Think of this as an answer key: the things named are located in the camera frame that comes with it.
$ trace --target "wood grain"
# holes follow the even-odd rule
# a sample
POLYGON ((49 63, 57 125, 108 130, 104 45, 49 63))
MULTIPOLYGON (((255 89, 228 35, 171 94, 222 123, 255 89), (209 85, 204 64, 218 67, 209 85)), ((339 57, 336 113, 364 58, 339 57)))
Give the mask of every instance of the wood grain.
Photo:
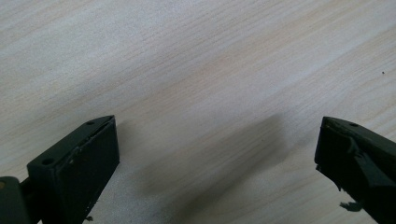
POLYGON ((391 0, 2 0, 0 175, 114 114, 94 223, 374 223, 313 158, 323 116, 396 141, 395 69, 391 0))

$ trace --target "black plastic part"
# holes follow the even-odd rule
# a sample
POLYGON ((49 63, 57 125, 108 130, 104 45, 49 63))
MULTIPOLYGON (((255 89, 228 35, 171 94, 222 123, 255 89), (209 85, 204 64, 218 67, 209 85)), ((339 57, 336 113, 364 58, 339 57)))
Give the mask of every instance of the black plastic part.
POLYGON ((113 116, 93 119, 27 165, 44 224, 82 223, 120 162, 113 116))
POLYGON ((317 169, 378 223, 396 223, 396 144, 358 124, 323 118, 317 169))
POLYGON ((12 176, 0 177, 0 223, 31 224, 20 181, 12 176))

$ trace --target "wooden surface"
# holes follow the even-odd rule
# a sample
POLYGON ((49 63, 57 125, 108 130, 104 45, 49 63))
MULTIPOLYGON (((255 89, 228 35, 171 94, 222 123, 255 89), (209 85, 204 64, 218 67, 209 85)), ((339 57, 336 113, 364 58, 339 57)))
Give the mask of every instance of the wooden surface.
POLYGON ((323 116, 396 141, 395 69, 392 0, 0 0, 0 175, 114 114, 92 223, 374 223, 313 159, 323 116))

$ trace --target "black object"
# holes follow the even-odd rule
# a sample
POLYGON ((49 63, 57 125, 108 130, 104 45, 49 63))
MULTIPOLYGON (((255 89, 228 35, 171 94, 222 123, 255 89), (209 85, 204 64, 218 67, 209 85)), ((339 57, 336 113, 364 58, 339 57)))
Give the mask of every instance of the black object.
POLYGON ((342 206, 350 211, 360 206, 378 223, 396 223, 394 142, 358 124, 325 117, 315 163, 356 201, 342 206))
POLYGON ((82 223, 120 163, 114 116, 90 120, 27 164, 29 177, 0 177, 0 223, 82 223))

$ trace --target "screw hole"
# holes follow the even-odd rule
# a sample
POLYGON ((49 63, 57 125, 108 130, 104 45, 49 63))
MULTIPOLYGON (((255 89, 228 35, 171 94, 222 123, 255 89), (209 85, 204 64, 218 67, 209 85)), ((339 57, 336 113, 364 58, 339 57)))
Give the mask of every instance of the screw hole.
POLYGON ((6 182, 0 181, 0 189, 3 189, 6 187, 6 182))
POLYGON ((54 159, 45 159, 43 162, 41 162, 43 165, 50 165, 51 163, 54 162, 54 159))

